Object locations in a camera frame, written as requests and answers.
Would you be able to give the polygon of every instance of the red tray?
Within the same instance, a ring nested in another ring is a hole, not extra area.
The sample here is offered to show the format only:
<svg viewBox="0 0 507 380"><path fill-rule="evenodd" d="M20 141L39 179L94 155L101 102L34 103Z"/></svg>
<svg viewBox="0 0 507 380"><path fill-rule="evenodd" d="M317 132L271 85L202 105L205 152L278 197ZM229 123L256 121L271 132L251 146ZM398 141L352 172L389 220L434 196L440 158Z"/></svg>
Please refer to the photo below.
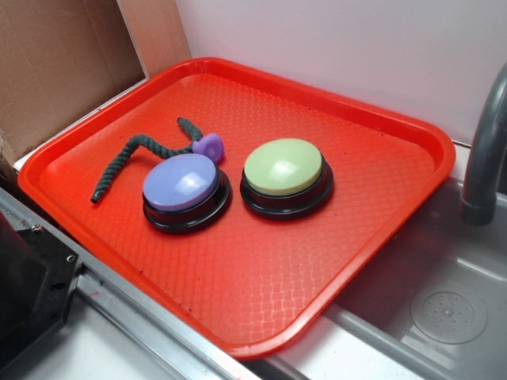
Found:
<svg viewBox="0 0 507 380"><path fill-rule="evenodd" d="M143 148L99 205L89 199L135 134L189 144L179 116L223 137L233 200L201 232L160 234L142 210ZM334 171L331 201L290 222L253 216L239 193L258 146L315 144ZM239 359L266 355L326 307L448 176L451 140L438 128L222 59L195 59L150 79L36 152L20 186L90 252Z"/></svg>

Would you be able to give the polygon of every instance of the sink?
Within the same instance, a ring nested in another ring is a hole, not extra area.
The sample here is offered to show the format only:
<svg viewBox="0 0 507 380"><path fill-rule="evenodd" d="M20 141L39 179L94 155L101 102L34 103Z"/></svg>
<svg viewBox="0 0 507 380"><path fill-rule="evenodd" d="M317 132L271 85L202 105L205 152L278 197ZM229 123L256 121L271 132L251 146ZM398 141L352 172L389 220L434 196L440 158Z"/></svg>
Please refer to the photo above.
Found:
<svg viewBox="0 0 507 380"><path fill-rule="evenodd" d="M498 196L492 224L469 226L458 216L461 188L442 184L334 305L364 321L373 340L414 354L403 361L423 375L505 378L507 197Z"/></svg>

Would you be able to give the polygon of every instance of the tray rim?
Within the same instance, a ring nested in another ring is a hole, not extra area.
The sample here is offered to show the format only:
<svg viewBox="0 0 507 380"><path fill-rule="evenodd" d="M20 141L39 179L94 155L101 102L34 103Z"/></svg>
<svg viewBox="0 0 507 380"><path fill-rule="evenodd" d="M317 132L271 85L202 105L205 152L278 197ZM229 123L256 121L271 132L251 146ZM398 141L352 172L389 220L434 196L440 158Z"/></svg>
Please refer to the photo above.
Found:
<svg viewBox="0 0 507 380"><path fill-rule="evenodd" d="M392 112L384 108L374 105L366 104L348 97L343 97L336 93L331 93L323 89L317 89L312 86L304 85L290 79L282 78L274 74L265 73L264 71L256 70L251 67L243 66L238 63L233 63L225 59L219 58L199 58L184 61L175 66L169 67L157 74L153 78L147 80L142 85L133 89L130 93L125 94L123 97L115 100L108 106L104 107L101 111L96 112L89 118L78 123L69 131L62 133L54 140L43 146L40 150L32 155L22 167L18 182L21 189L26 192L34 201L36 201L49 215L55 220L60 222L57 218L61 215L71 215L70 212L62 212L61 207L55 199L52 199L48 194L41 191L38 187L38 180L40 175L44 172L46 165L61 154L73 149L74 146L82 141L85 141L103 127L106 127L110 122L117 119L117 117L125 114L130 109L133 109L132 104L138 105L143 103L147 98L145 95L150 94L149 97L154 96L159 91L164 90L171 83L194 74L214 74L223 78L233 78L234 73L241 73L242 80L240 83L250 87L254 87L264 92L272 93L274 95L282 96L287 93L291 94L291 100L298 101L302 97L305 101L313 102L312 106L315 109L320 109L324 112L343 111L348 112L351 118L357 115L368 113L371 117L376 117L383 120L384 123L392 124L390 131L392 135L400 133L401 129L410 128L411 139L406 139L412 143L421 146L430 153L434 162L435 169L432 176L417 190L412 196L390 217L382 228L380 228L368 242L357 251L352 259L344 266L337 275L307 304L302 313L295 317L295 319L288 324L283 330L268 339L254 342L245 346L244 344L237 345L231 344L221 340L218 336L210 336L209 330L204 326L189 321L181 310L168 307L168 297L162 297L159 293L158 287L152 283L142 283L139 289L144 292L150 292L149 296L157 302L164 305L171 313L176 314L179 318L196 331L202 333L209 340L218 344L222 349L227 351L230 355L237 359L256 359L281 348L288 341L294 339L299 335L310 322L316 318L319 313L330 303L339 291L346 286L347 282L352 279L366 263L373 257L382 245L388 241L392 234L401 227L401 225L424 203L424 201L435 191L442 182L447 178L451 172L455 159L456 151L451 139L439 128L430 123L414 119L409 116L404 116L397 112ZM340 116L342 119L349 120L345 116ZM104 119L101 123L94 123L97 119ZM93 231L86 229L83 223L77 222L72 218L67 218L62 222L62 226L69 230L76 238L83 244L90 252L100 249L102 251L111 251L107 245L97 243L94 239ZM123 258L116 257L115 260L104 260L104 264L111 267L115 272L118 272L126 280L130 271L131 265Z"/></svg>

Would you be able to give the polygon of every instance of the dark green rope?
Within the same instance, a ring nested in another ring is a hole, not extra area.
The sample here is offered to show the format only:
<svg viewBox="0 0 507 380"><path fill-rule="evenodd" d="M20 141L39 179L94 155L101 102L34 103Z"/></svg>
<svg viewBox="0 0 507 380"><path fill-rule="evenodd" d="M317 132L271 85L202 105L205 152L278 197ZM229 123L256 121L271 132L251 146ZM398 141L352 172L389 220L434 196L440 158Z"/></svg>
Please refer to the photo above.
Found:
<svg viewBox="0 0 507 380"><path fill-rule="evenodd" d="M192 141L199 141L202 139L203 134L190 120L184 119L183 117L177 118L178 125L190 136ZM159 142L155 141L148 135L135 135L131 137L125 144L125 148L112 160L105 171L102 173L101 179L98 181L93 196L90 201L92 203L98 203L101 197L108 191L111 186L112 180L122 170L127 163L128 159L134 154L134 152L140 146L144 146L153 154L156 154L163 160L171 158L178 154L191 153L192 143L187 145L185 148L172 150L168 149Z"/></svg>

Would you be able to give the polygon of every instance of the faucet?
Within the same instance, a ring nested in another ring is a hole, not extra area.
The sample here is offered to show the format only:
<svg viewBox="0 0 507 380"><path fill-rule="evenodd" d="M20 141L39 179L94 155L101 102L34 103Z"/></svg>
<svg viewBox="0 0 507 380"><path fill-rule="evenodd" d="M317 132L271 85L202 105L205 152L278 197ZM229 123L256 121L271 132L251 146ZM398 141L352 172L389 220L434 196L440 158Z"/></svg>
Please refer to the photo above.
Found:
<svg viewBox="0 0 507 380"><path fill-rule="evenodd" d="M474 226L493 221L497 187L507 147L507 63L487 97L468 158L460 218Z"/></svg>

